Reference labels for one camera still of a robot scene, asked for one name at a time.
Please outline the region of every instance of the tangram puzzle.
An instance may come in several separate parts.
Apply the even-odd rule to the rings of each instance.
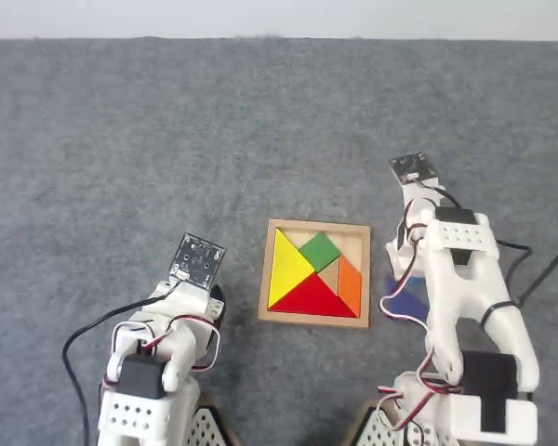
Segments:
[[[370,228],[269,221],[259,319],[367,327]]]

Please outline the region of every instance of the blue object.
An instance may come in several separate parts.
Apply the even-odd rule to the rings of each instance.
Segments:
[[[411,276],[409,279],[407,279],[407,285],[414,286],[417,285],[418,283],[422,283],[423,280],[424,280],[423,277]]]
[[[384,288],[387,290],[387,294],[394,291],[396,284],[397,282],[393,277],[386,276],[384,278]],[[405,314],[424,322],[428,319],[428,306],[406,291],[405,288],[397,297],[388,299],[385,305],[391,313]]]

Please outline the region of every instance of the red triangle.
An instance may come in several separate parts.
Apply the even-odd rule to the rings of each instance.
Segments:
[[[269,310],[284,313],[355,318],[355,314],[353,314],[349,307],[326,286],[316,273],[308,276],[307,279],[287,293]]]

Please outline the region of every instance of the carpet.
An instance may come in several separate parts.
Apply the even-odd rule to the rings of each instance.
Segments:
[[[146,297],[187,230],[224,245],[228,298],[204,392],[245,446],[339,444],[413,370],[419,330],[376,309],[424,151],[499,238],[558,251],[558,44],[362,40],[0,42],[0,444],[79,444],[60,350]],[[267,219],[372,227],[369,330],[257,321]],[[501,248],[505,270],[517,253]],[[558,445],[558,268],[524,309],[541,367],[539,444]],[[72,348],[97,422],[114,321]],[[486,348],[475,323],[465,348]]]

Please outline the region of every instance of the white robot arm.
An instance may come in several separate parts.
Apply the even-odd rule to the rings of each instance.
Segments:
[[[211,284],[225,249],[185,234],[152,297],[168,295],[113,329],[103,378],[99,446],[180,446],[189,435],[199,386],[219,352],[225,301]],[[208,365],[196,362],[214,349]]]
[[[426,365],[432,360],[438,372],[426,379],[455,389],[427,395],[419,379],[425,367],[402,374],[394,386],[403,396],[401,415],[421,406],[416,421],[454,438],[534,444],[538,419],[530,396],[539,382],[538,360],[504,283],[487,217],[441,207],[448,194],[423,153],[394,159],[392,170],[403,188],[405,215],[387,252],[395,278],[425,278]],[[459,318],[480,322],[500,353],[461,351]]]

